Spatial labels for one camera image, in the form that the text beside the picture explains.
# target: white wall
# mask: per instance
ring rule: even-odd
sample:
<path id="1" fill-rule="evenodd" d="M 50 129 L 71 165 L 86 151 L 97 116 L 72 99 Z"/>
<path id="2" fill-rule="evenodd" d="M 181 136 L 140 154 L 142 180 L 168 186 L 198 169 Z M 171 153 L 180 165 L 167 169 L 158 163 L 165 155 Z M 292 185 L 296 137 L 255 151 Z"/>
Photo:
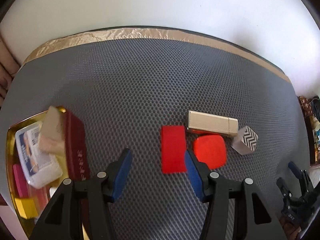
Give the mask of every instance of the white wall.
<path id="1" fill-rule="evenodd" d="M 319 83 L 319 85 L 318 85 L 318 87 L 315 88 L 314 91 L 318 95 L 318 97 L 320 97 L 320 81 L 318 83 Z"/>
<path id="2" fill-rule="evenodd" d="M 320 31 L 300 0 L 16 0 L 0 32 L 21 63 L 50 39 L 126 25 L 234 42 L 279 66 L 298 95 L 314 95 L 320 80 Z"/>
<path id="3" fill-rule="evenodd" d="M 16 240 L 28 240 L 17 215 L 9 206 L 0 206 L 0 217 Z"/>

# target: beige box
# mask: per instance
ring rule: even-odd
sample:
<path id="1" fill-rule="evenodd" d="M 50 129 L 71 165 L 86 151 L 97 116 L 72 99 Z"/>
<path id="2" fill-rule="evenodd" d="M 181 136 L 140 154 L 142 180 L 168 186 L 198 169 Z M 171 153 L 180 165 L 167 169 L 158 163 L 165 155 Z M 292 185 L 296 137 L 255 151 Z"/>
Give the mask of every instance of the beige box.
<path id="1" fill-rule="evenodd" d="M 187 130 L 193 133 L 219 133 L 234 137 L 238 134 L 238 120 L 189 110 Z"/>
<path id="2" fill-rule="evenodd" d="M 46 153 L 65 156 L 64 115 L 54 106 L 45 114 L 40 130 L 39 149 Z"/>

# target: gray mesh mat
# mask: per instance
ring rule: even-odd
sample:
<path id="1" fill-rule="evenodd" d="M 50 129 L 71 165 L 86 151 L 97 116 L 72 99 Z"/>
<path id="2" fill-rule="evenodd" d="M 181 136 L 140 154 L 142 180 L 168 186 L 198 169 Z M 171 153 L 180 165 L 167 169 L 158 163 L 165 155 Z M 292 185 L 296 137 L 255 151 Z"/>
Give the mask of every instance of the gray mesh mat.
<path id="1" fill-rule="evenodd" d="M 1 194 L 7 129 L 50 105 L 64 105 L 85 125 L 91 174 L 104 170 L 124 147 L 133 153 L 122 197 L 110 205 L 119 239 L 200 236 L 207 205 L 195 197 L 186 174 L 161 173 L 160 128 L 183 125 L 187 110 L 234 117 L 258 135 L 257 150 L 240 156 L 226 139 L 234 180 L 252 178 L 279 214 L 276 179 L 292 160 L 306 169 L 308 140 L 293 87 L 265 68 L 219 49 L 180 41 L 117 40 L 64 49 L 27 63 L 14 79 L 0 113 Z M 188 134 L 191 147 L 195 135 Z M 227 239 L 232 235 L 233 202 Z"/>

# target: chevron pattern cube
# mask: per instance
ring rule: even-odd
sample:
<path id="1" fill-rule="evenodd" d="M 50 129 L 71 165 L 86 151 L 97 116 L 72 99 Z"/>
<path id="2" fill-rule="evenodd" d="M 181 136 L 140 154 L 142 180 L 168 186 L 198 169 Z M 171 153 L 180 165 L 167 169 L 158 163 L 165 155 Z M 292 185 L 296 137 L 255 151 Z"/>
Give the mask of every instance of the chevron pattern cube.
<path id="1" fill-rule="evenodd" d="M 232 148 L 241 155 L 253 153 L 258 138 L 258 135 L 249 126 L 245 126 L 239 130 L 238 135 L 234 138 Z"/>

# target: screw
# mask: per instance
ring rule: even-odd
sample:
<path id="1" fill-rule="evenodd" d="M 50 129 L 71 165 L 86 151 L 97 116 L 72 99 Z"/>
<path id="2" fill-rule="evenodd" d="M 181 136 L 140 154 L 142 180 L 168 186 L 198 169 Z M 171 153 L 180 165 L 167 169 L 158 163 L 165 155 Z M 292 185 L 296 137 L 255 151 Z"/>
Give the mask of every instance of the screw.
<path id="1" fill-rule="evenodd" d="M 107 175 L 107 174 L 106 174 L 104 171 L 100 171 L 100 172 L 98 172 L 97 177 L 100 178 L 100 179 L 102 179 L 102 178 L 104 178 L 106 175 Z"/>
<path id="2" fill-rule="evenodd" d="M 248 184 L 248 185 L 251 185 L 251 184 L 253 184 L 253 179 L 246 178 L 246 179 L 244 180 L 244 182 L 245 182 L 246 184 Z"/>
<path id="3" fill-rule="evenodd" d="M 219 178 L 219 173 L 217 173 L 217 172 L 215 172 L 215 171 L 214 171 L 214 172 L 211 172 L 211 173 L 210 173 L 210 177 L 213 178 L 213 179 L 217 179 L 217 178 Z"/>
<path id="4" fill-rule="evenodd" d="M 66 179 L 63 180 L 63 184 L 64 185 L 69 185 L 71 183 L 71 181 L 72 181 L 71 179 L 66 178 Z"/>

